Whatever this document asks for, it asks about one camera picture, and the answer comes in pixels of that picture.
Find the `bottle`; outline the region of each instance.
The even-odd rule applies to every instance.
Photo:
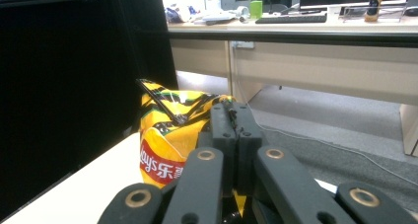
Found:
[[[379,17],[379,8],[383,0],[369,0],[369,9],[365,15],[365,22],[376,22]]]

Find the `lay's chip bag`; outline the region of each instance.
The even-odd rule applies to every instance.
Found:
[[[200,131],[209,129],[210,109],[231,96],[172,91],[146,79],[141,101],[140,170],[144,183],[163,187],[181,175]]]

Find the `table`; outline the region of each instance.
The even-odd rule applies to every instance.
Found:
[[[170,24],[169,34],[176,70],[225,77],[241,102],[272,84],[405,105],[404,153],[418,156],[417,17],[372,24],[184,23]],[[254,48],[235,47],[237,40],[254,41]]]
[[[97,223],[121,189],[142,182],[139,139],[130,135],[4,223]]]

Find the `wire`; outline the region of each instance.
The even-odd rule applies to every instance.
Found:
[[[233,55],[234,55],[234,57],[235,57],[235,55],[236,55],[236,46],[235,46],[235,45],[233,45]],[[251,106],[249,105],[249,102],[248,102],[248,100],[247,100],[247,98],[246,98],[246,96],[245,96],[245,94],[244,94],[244,90],[243,90],[243,88],[242,88],[242,85],[241,85],[241,80],[240,80],[240,70],[239,70],[239,67],[238,67],[238,65],[237,65],[237,63],[236,63],[236,61],[235,61],[235,60],[234,60],[234,68],[236,69],[236,72],[237,72],[237,84],[238,84],[238,87],[239,87],[240,94],[241,94],[241,96],[243,97],[244,102],[245,102],[245,104],[248,106],[248,108],[249,108],[249,110],[251,111],[252,115],[254,115],[253,110],[252,110]],[[296,136],[296,135],[292,135],[292,134],[289,134],[289,133],[283,132],[283,131],[278,130],[278,129],[271,129],[271,128],[267,128],[267,127],[264,127],[263,125],[259,124],[257,121],[256,121],[255,123],[256,123],[256,124],[257,124],[257,125],[258,125],[261,129],[264,129],[264,130],[266,130],[266,131],[278,132],[278,133],[281,133],[281,134],[283,134],[283,135],[285,135],[285,136],[288,136],[288,137],[291,137],[291,138],[295,138],[295,139],[302,139],[302,140],[309,140],[309,141],[318,142],[318,143],[321,143],[321,144],[323,144],[323,145],[330,146],[330,147],[332,147],[332,148],[334,148],[334,149],[339,149],[339,150],[342,150],[342,151],[346,151],[346,152],[350,152],[350,153],[353,153],[353,154],[359,155],[359,156],[361,156],[361,157],[363,157],[363,158],[367,159],[368,161],[370,161],[371,163],[373,163],[374,165],[376,165],[376,166],[377,166],[377,167],[379,167],[380,169],[384,170],[385,172],[387,172],[387,173],[389,173],[389,174],[391,174],[391,175],[393,175],[393,176],[395,176],[395,177],[398,177],[398,178],[399,178],[399,179],[401,179],[401,180],[404,180],[405,182],[408,182],[408,183],[410,183],[410,184],[412,184],[412,185],[414,185],[414,186],[418,187],[418,184],[417,184],[417,183],[414,183],[414,182],[412,182],[411,180],[406,179],[405,177],[402,177],[401,175],[399,175],[399,174],[397,174],[397,173],[395,173],[395,172],[393,172],[393,171],[389,170],[388,168],[386,168],[386,167],[382,166],[381,164],[377,163],[375,160],[373,160],[372,158],[368,157],[367,155],[365,155],[365,154],[363,154],[363,153],[361,153],[361,152],[358,152],[358,151],[355,151],[355,150],[352,150],[352,149],[349,149],[349,148],[338,147],[338,146],[335,146],[335,145],[333,145],[333,144],[331,144],[331,143],[328,143],[328,142],[325,142],[325,141],[322,141],[322,140],[319,140],[319,139],[315,139],[315,138],[308,138],[308,137],[301,137],[301,136]]]

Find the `dark wall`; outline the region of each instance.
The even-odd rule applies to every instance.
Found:
[[[0,220],[119,142],[139,104],[109,0],[0,9]]]
[[[163,7],[163,0],[113,0],[117,22],[126,34],[129,50],[142,75],[177,89],[170,36]]]

